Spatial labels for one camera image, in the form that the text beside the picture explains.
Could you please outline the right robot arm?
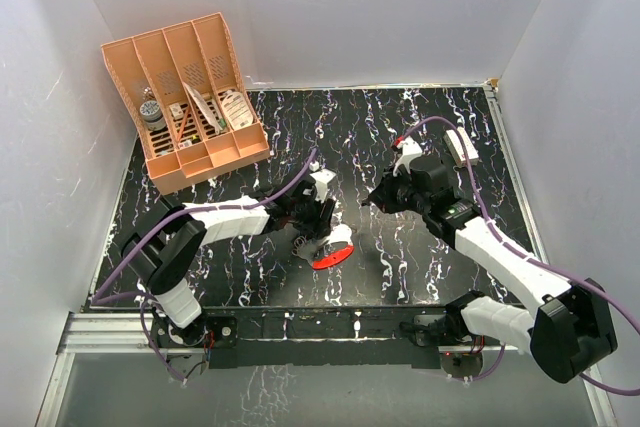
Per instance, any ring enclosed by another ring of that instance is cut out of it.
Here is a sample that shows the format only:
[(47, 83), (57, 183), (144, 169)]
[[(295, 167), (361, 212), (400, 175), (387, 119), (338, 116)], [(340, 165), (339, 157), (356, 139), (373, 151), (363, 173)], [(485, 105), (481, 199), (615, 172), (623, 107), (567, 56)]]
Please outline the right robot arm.
[(536, 257), (509, 247), (491, 230), (477, 203), (458, 194), (446, 166), (420, 155), (387, 168), (365, 199), (382, 212), (411, 211), (429, 232), (497, 278), (520, 302), (502, 304), (479, 293), (465, 294), (446, 307), (447, 335), (466, 344), (488, 336), (531, 355), (551, 379), (566, 383), (617, 350), (607, 302), (584, 284), (536, 266)]

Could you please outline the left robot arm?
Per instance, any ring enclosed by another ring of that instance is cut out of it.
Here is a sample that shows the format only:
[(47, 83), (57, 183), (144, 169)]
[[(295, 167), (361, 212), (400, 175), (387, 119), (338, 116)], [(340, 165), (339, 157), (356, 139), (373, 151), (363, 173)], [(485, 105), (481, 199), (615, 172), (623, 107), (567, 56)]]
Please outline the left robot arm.
[(163, 197), (130, 232), (115, 240), (121, 259), (164, 313), (165, 331), (183, 346), (211, 337), (207, 316), (187, 281), (201, 247), (242, 236), (267, 235), (291, 225), (298, 232), (294, 250), (312, 267), (332, 261), (326, 248), (338, 245), (328, 189), (305, 178), (292, 187), (254, 191), (237, 199), (185, 204)]

